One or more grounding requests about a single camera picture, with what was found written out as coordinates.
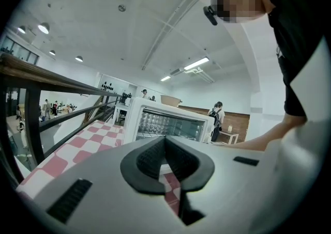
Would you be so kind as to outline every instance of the checkered pattern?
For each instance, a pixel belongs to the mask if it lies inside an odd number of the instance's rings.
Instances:
[[[92,154],[123,144],[123,127],[95,121],[50,154],[17,187],[17,191],[31,199],[50,181]],[[175,214],[179,209],[180,183],[173,173],[160,175],[165,186],[165,200]]]

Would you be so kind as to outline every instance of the black t-shirt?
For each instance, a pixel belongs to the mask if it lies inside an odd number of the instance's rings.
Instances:
[[[290,83],[297,76],[322,38],[318,0],[270,0],[276,8],[268,15],[282,56],[278,58],[286,85],[285,112],[305,116]]]

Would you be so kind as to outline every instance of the backpack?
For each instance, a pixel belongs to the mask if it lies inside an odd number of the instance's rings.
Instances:
[[[220,111],[221,111],[221,109],[218,110],[217,112],[214,111],[214,109],[212,109],[211,113],[208,115],[208,116],[213,117],[215,119],[214,120],[214,128],[217,128],[219,126],[219,115],[218,115],[218,113]]]

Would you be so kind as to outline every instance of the black metal railing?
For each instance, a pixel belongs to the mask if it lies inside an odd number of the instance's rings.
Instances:
[[[23,176],[16,164],[10,141],[6,122],[6,93],[7,88],[25,88],[25,132],[29,151],[36,165],[40,164],[52,152],[64,144],[68,139],[83,130],[95,120],[108,120],[114,112],[110,104],[116,104],[121,100],[121,95],[115,95],[89,85],[74,81],[59,74],[45,70],[32,64],[28,64],[9,54],[0,56],[0,157],[3,165],[11,171],[17,184],[23,181]],[[51,120],[39,121],[39,100],[42,90],[78,93],[80,95],[100,95],[106,97],[103,104],[97,104],[85,109],[71,112]],[[109,97],[116,97],[115,101],[109,102]],[[97,114],[90,119],[92,111],[98,110]],[[45,131],[68,119],[86,114],[83,123],[70,134],[61,139],[53,147],[43,152],[40,132]]]

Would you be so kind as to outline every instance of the wooden handrail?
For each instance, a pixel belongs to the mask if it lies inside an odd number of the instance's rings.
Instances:
[[[57,87],[56,91],[63,88],[63,91],[71,89],[71,92],[76,93],[120,97],[120,95],[100,90],[36,65],[29,64],[7,53],[2,53],[0,56],[0,74],[3,75],[4,81],[7,84],[16,78],[15,86],[19,88],[26,88],[27,84],[31,86],[35,83],[39,86],[42,85],[44,88],[41,89],[43,90],[54,90],[52,87]]]

